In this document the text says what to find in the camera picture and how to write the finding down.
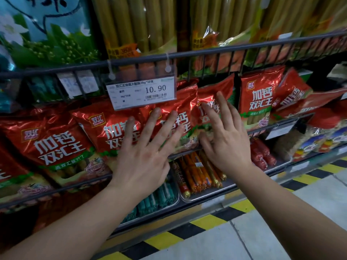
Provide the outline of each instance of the tiled floor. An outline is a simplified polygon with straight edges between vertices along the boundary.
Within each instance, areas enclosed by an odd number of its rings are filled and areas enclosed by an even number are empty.
[[[347,230],[347,170],[294,192]],[[183,240],[145,260],[289,259],[256,210]]]

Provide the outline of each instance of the barcode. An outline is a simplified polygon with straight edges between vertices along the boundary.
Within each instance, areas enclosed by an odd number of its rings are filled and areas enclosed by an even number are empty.
[[[156,95],[149,95],[149,96],[146,96],[146,100],[152,100],[152,99],[163,98],[163,97],[166,97],[166,95],[167,95],[167,93],[156,94]]]

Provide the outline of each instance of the forearm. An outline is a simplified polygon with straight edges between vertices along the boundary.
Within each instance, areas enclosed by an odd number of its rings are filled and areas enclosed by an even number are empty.
[[[255,166],[236,183],[293,258],[342,259],[347,232]]]
[[[86,260],[137,202],[121,189],[104,189],[90,201],[6,252],[3,260]]]

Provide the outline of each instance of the price tag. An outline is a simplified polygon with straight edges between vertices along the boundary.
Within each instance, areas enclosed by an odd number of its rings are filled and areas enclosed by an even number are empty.
[[[296,124],[296,121],[288,123],[288,124],[284,124],[272,129],[272,131],[269,133],[266,139],[268,140],[268,139],[272,139],[272,138],[287,134],[293,128],[295,124]]]
[[[86,94],[99,90],[97,80],[91,70],[77,71],[76,73]],[[69,98],[73,99],[76,96],[82,95],[80,87],[72,72],[59,73],[57,76],[69,95]]]
[[[347,152],[347,146],[340,148],[337,151],[337,155],[340,155],[340,154],[345,153],[345,152]]]
[[[114,84],[106,88],[115,110],[175,99],[174,77]]]
[[[290,172],[296,172],[297,170],[301,170],[306,168],[308,165],[310,164],[310,161],[306,161],[304,163],[300,163],[298,165],[295,165],[292,167],[292,169],[290,170]]]
[[[205,208],[211,207],[212,205],[215,205],[215,204],[217,204],[219,202],[224,201],[224,199],[225,199],[225,195],[222,195],[222,196],[219,196],[217,198],[212,199],[211,201],[204,202],[201,205],[201,209],[205,209]]]
[[[341,97],[341,99],[340,100],[343,100],[343,99],[346,99],[347,98],[347,92],[346,93],[344,93],[343,95],[342,95],[342,97]]]

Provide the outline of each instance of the yellow and black warning stripe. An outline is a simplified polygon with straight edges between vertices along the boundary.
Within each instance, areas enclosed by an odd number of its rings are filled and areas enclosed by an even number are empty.
[[[294,192],[316,181],[338,173],[347,168],[347,157],[334,161],[330,164],[312,170],[306,174],[293,178],[283,184],[282,187]],[[138,260],[160,250],[169,248],[170,246],[212,229],[223,223],[254,210],[254,206],[248,199],[234,203],[229,207],[206,215],[200,219],[191,221],[170,231],[158,234],[141,243],[138,243],[122,252],[109,254],[100,260]]]

